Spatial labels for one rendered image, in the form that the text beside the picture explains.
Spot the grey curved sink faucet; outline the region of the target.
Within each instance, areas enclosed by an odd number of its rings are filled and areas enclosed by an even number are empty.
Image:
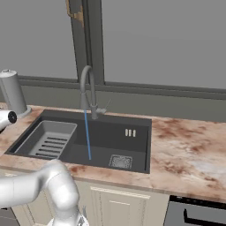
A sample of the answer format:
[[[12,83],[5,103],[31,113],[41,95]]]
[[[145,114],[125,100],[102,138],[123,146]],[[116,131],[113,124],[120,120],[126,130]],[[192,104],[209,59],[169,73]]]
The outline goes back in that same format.
[[[86,79],[90,80],[91,88],[91,102],[87,99]],[[80,77],[80,108],[83,110],[91,110],[91,117],[93,120],[98,118],[99,114],[105,114],[106,109],[99,109],[96,101],[95,85],[94,85],[94,73],[90,65],[86,65],[81,73]]]

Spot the dark grey sink basin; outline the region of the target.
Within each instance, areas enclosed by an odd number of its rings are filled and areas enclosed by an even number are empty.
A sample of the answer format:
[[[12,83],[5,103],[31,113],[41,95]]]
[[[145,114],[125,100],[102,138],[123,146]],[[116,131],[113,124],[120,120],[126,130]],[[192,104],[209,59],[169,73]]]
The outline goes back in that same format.
[[[45,110],[61,112],[63,119],[70,119],[77,125],[76,139],[63,151],[58,160],[114,170],[147,174],[150,172],[152,132],[150,119],[101,115],[93,120],[87,113],[92,155],[92,160],[89,161],[84,113]],[[132,167],[130,169],[110,167],[109,160],[113,154],[131,156]]]

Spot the blue water stream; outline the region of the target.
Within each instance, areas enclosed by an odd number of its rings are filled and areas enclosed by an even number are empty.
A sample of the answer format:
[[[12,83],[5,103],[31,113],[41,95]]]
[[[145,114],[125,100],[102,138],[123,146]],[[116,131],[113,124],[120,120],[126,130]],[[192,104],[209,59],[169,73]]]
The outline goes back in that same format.
[[[84,110],[84,118],[85,118],[85,130],[86,130],[86,137],[87,137],[88,160],[91,161],[92,160],[92,155],[91,155],[91,147],[90,147],[88,120],[87,120],[87,111],[86,110]]]

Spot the square sink drain strainer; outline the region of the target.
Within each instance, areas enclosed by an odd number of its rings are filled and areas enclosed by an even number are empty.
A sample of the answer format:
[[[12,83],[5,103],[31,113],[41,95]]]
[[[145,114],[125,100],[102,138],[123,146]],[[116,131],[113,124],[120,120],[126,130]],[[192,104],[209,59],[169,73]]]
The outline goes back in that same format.
[[[132,157],[113,154],[110,157],[109,166],[115,168],[130,169],[132,167]]]

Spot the grey slotted drain tray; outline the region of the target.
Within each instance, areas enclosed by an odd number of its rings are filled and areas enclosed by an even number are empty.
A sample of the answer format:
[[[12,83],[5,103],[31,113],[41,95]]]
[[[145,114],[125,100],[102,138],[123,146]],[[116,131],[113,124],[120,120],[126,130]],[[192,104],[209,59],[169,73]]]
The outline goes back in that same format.
[[[58,159],[71,146],[77,137],[77,125],[74,123],[44,120],[19,145],[15,154]]]

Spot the cream cupboard door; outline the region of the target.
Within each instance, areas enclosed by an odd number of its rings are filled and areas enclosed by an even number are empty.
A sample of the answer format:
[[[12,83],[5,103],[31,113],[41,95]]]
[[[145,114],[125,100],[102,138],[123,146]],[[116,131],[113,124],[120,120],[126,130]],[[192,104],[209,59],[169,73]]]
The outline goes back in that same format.
[[[49,191],[41,191],[38,198],[29,204],[11,208],[20,226],[47,226],[56,216]]]
[[[149,195],[90,187],[95,226],[146,226]]]

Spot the brown window fitting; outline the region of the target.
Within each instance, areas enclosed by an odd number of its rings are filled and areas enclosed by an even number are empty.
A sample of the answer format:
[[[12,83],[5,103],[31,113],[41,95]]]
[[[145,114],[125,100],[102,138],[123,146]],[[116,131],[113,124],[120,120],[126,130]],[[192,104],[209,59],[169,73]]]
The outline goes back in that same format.
[[[70,1],[65,0],[67,15],[72,19],[76,19],[82,26],[84,26],[84,14],[83,14],[83,6],[79,7],[78,12],[71,12]]]

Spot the grey dishwasher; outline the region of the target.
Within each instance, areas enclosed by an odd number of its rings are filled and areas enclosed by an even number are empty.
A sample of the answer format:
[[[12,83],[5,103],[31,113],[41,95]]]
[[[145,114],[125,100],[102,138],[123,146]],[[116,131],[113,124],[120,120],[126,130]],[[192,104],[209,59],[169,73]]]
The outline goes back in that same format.
[[[190,218],[226,223],[226,203],[170,195],[163,226],[199,226],[184,222],[184,209]]]

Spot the grey window frame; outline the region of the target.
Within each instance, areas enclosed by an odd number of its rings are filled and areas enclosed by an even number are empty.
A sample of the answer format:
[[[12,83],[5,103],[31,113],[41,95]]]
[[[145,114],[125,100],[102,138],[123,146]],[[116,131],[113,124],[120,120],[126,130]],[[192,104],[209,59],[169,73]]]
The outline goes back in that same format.
[[[83,7],[81,18],[85,20],[85,27],[79,28],[79,23],[75,19],[71,19],[73,50],[75,57],[78,58],[76,60],[78,65],[78,78],[67,79],[66,77],[62,77],[58,79],[19,75],[19,82],[22,86],[79,89],[82,67],[88,63],[94,67],[94,81],[97,91],[226,100],[226,88],[217,89],[106,82],[103,62],[102,0],[68,0],[68,3],[69,10],[72,12],[78,10],[81,4]]]

